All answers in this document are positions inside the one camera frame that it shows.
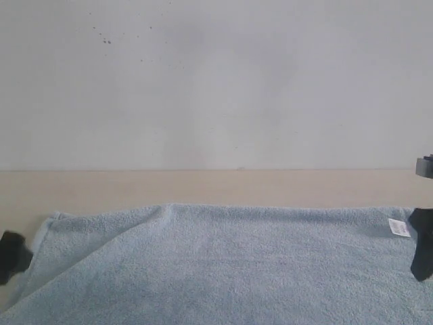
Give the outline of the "white barcode label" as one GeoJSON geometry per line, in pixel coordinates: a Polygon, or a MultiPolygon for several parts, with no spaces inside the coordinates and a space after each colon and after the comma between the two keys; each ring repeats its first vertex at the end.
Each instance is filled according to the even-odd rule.
{"type": "Polygon", "coordinates": [[[411,234],[407,224],[404,221],[396,220],[396,219],[388,219],[388,224],[390,226],[390,230],[394,235],[402,236],[406,238],[410,238],[411,234]]]}

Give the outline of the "light blue fluffy towel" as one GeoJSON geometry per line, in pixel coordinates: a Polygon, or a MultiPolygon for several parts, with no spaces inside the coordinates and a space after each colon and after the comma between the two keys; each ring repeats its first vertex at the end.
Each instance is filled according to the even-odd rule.
{"type": "Polygon", "coordinates": [[[165,204],[57,213],[2,324],[431,324],[409,208],[165,204]]]}

